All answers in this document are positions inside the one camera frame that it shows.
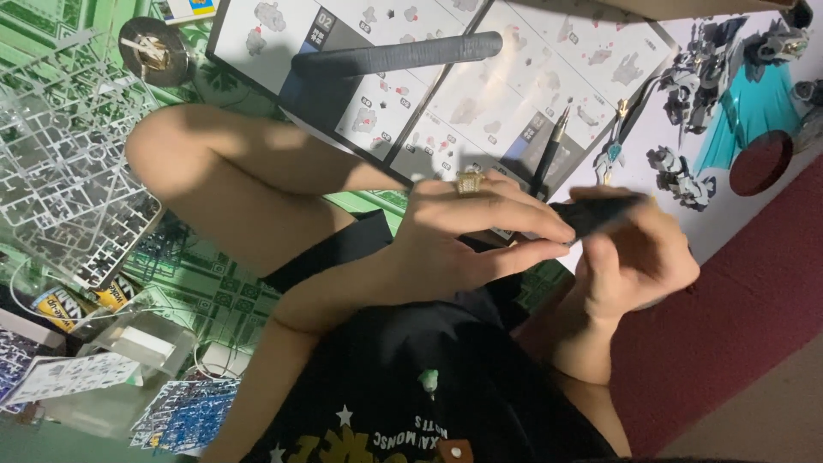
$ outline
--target cardboard box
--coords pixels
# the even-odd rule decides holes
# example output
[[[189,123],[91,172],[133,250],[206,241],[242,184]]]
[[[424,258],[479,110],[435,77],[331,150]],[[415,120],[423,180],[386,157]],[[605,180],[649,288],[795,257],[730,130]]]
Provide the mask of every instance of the cardboard box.
[[[657,21],[788,10],[797,0],[599,0]]]

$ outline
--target white star print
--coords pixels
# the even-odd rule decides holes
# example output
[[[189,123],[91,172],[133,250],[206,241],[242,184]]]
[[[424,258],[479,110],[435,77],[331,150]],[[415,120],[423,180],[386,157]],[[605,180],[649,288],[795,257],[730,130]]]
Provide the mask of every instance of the white star print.
[[[351,416],[353,415],[353,413],[350,412],[349,409],[347,409],[345,405],[343,405],[343,411],[342,412],[337,412],[337,413],[335,413],[335,415],[340,417],[340,427],[341,428],[343,427],[344,424],[348,424],[349,427],[351,427]]]
[[[280,448],[280,443],[278,442],[277,446],[268,454],[272,456],[272,463],[283,463],[284,453],[286,453],[286,449]]]

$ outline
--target leather tag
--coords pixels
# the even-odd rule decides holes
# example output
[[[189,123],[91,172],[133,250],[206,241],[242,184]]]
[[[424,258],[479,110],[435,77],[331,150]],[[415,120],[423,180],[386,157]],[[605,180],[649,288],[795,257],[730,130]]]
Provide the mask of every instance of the leather tag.
[[[466,439],[439,440],[437,452],[443,463],[474,463],[472,444]]]

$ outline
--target gold ring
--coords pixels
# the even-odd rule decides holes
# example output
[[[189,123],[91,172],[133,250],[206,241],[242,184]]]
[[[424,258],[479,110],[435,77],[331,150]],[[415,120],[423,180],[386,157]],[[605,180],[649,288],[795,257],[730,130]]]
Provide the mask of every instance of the gold ring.
[[[485,178],[486,176],[480,172],[470,171],[459,173],[456,183],[460,197],[480,193],[480,182]]]

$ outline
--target hand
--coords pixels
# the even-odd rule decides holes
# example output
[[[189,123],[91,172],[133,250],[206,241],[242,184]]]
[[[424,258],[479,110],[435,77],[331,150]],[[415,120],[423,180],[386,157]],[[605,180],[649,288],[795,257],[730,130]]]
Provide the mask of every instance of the hand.
[[[605,186],[572,189],[573,200],[628,194]],[[620,318],[683,289],[700,275],[677,220],[653,199],[632,210],[628,220],[583,241],[573,293],[593,318]]]
[[[543,239],[480,254],[455,239],[492,227]],[[566,255],[560,243],[572,239],[574,229],[554,210],[495,171],[486,173],[481,192],[470,198],[460,198],[452,182],[424,180],[409,196],[394,243],[384,249],[384,281],[391,281],[393,304],[449,298]]]

